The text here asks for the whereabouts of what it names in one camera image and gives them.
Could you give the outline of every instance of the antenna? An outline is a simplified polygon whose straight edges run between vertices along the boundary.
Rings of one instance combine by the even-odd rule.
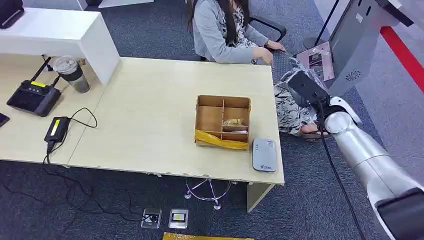
[[[61,78],[60,75],[57,75],[57,77],[54,79],[53,83],[50,85],[50,87],[54,88],[56,84],[59,82],[59,79]]]
[[[41,65],[41,67],[38,69],[38,71],[35,73],[35,75],[31,78],[31,82],[35,81],[39,75],[41,74],[41,72],[43,71],[43,69],[47,66],[47,64],[49,64],[50,60],[52,59],[51,56],[49,56],[44,63]]]

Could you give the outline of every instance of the white shelf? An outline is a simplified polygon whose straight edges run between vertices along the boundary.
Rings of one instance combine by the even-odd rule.
[[[0,30],[0,53],[85,58],[103,84],[119,62],[102,14],[95,11],[26,7],[14,25]]]
[[[110,7],[117,7],[117,6],[124,6],[124,5],[131,5],[131,4],[145,4],[145,3],[153,3],[154,0],[103,0],[99,8],[110,8]]]

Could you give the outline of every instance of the floor outlet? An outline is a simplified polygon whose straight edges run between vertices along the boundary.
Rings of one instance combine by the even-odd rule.
[[[158,208],[145,208],[141,227],[144,229],[158,229],[161,224],[162,210]]]

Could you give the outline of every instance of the gray cardigan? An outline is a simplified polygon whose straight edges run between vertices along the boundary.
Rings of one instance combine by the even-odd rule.
[[[196,54],[217,63],[249,64],[253,48],[228,47],[224,39],[224,11],[216,0],[198,0],[193,18],[194,48]],[[247,39],[264,46],[268,38],[249,24],[244,29]]]

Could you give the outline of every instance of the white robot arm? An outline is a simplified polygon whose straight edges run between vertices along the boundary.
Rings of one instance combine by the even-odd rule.
[[[344,160],[364,188],[374,214],[391,240],[424,238],[424,187],[397,165],[357,124],[361,120],[340,97],[330,97],[302,71],[288,85],[313,107]]]

